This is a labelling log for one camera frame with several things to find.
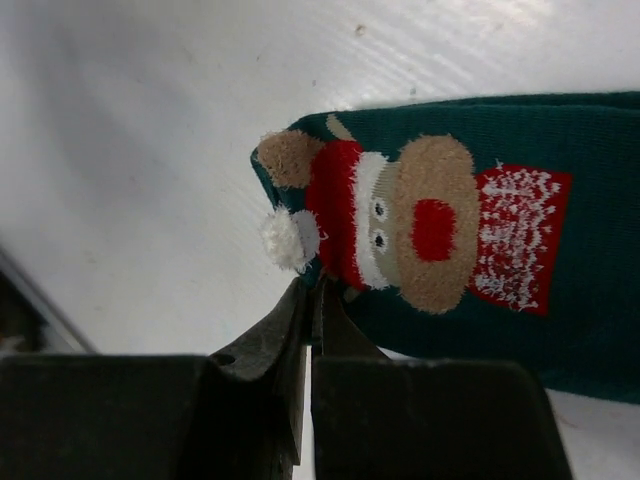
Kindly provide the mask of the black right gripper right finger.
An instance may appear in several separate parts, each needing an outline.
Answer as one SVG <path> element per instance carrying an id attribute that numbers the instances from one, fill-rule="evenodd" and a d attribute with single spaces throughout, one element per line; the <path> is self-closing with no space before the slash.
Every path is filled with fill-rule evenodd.
<path id="1" fill-rule="evenodd" d="M 311 357 L 385 359 L 388 357 L 345 313 L 338 289 L 322 277 L 313 292 L 310 330 Z"/>

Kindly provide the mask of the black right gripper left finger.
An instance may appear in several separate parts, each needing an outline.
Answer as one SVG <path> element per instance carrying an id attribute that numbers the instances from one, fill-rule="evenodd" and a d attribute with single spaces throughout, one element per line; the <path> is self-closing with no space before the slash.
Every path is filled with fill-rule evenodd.
<path id="1" fill-rule="evenodd" d="M 212 440 L 223 468 L 291 468 L 300 463 L 308 289 L 293 280 L 276 306 L 211 355 Z"/>

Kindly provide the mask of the dark green reindeer sock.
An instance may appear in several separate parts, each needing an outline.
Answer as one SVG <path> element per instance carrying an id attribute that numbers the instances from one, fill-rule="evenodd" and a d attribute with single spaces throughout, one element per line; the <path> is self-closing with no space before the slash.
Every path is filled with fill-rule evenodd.
<path id="1" fill-rule="evenodd" d="M 637 93 L 312 114 L 251 164 L 268 256 L 333 280 L 375 345 L 638 402 Z"/>

